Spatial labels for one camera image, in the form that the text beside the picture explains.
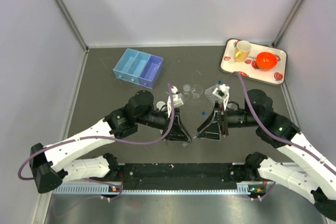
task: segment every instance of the blue box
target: blue box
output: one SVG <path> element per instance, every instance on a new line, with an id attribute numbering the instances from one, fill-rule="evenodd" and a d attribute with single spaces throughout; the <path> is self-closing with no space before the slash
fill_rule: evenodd
<path id="1" fill-rule="evenodd" d="M 128 48 L 113 72 L 118 79 L 153 89 L 162 68 L 163 58 Z"/>

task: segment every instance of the orange bowl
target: orange bowl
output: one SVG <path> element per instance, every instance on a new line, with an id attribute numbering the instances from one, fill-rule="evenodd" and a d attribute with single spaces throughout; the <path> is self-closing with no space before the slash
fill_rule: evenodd
<path id="1" fill-rule="evenodd" d="M 257 66 L 262 70 L 272 69 L 277 63 L 277 57 L 270 52 L 261 52 L 257 55 Z"/>

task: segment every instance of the gray work surface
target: gray work surface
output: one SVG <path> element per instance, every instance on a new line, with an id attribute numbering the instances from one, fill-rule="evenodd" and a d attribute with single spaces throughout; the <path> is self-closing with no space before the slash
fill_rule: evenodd
<path id="1" fill-rule="evenodd" d="M 79 133 L 113 110 L 125 106 L 128 99 L 142 89 L 154 94 L 154 105 L 158 101 L 167 102 L 167 83 L 176 86 L 182 92 L 182 86 L 200 84 L 204 90 L 223 83 L 229 74 L 219 69 L 223 56 L 223 46 L 199 47 L 150 47 L 134 48 L 139 51 L 164 58 L 164 68 L 153 90 L 119 80 L 112 69 L 125 51 L 125 48 L 90 49 L 83 73 L 74 114 L 71 120 L 69 136 Z M 273 99 L 274 111 L 289 116 L 280 86 L 244 79 L 247 89 L 261 89 Z M 237 77 L 230 84 L 230 100 L 244 106 L 244 95 Z M 210 114 L 213 106 L 203 95 L 199 100 L 187 100 L 180 107 L 181 120 L 191 136 Z M 149 146 L 113 143 L 102 146 L 86 157 L 112 153 L 121 163 L 231 163 L 244 162 L 245 157 L 253 152 L 261 152 L 278 162 L 290 162 L 256 134 L 255 127 L 230 129 L 229 137 L 218 141 L 198 140 L 182 147 L 178 142 L 162 142 Z M 139 125 L 137 133 L 126 139 L 152 141 L 160 137 L 159 130 Z"/>
<path id="2" fill-rule="evenodd" d="M 53 195 L 45 224 L 322 224 L 326 219 L 300 195 L 282 187 L 262 201 L 233 195 L 124 195 L 107 203 L 88 195 Z"/>

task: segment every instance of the wall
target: wall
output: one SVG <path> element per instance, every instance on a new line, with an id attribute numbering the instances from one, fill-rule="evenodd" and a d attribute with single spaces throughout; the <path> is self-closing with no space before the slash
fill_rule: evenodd
<path id="1" fill-rule="evenodd" d="M 286 82 L 308 140 L 336 165 L 335 0 L 305 0 L 280 48 Z"/>
<path id="2" fill-rule="evenodd" d="M 295 0 L 64 0 L 92 46 L 273 41 Z"/>
<path id="3" fill-rule="evenodd" d="M 83 51 L 53 0 L 0 6 L 0 222 L 21 224 L 37 191 L 17 170 L 32 145 L 60 140 Z"/>

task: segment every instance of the white tray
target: white tray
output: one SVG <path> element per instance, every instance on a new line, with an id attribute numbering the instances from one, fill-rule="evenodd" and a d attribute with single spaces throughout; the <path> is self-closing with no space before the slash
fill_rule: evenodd
<path id="1" fill-rule="evenodd" d="M 224 72 L 232 73 L 234 71 L 238 71 L 246 78 L 274 85 L 280 85 L 283 83 L 285 79 L 287 60 L 287 54 L 285 51 L 251 43 L 252 49 L 247 59 L 244 62 L 238 62 L 234 57 L 238 41 L 238 39 L 229 39 L 226 42 L 223 59 L 220 63 L 220 68 Z M 259 69 L 255 61 L 257 55 L 261 52 L 271 52 L 272 54 L 275 54 L 278 57 L 278 64 L 270 70 Z"/>

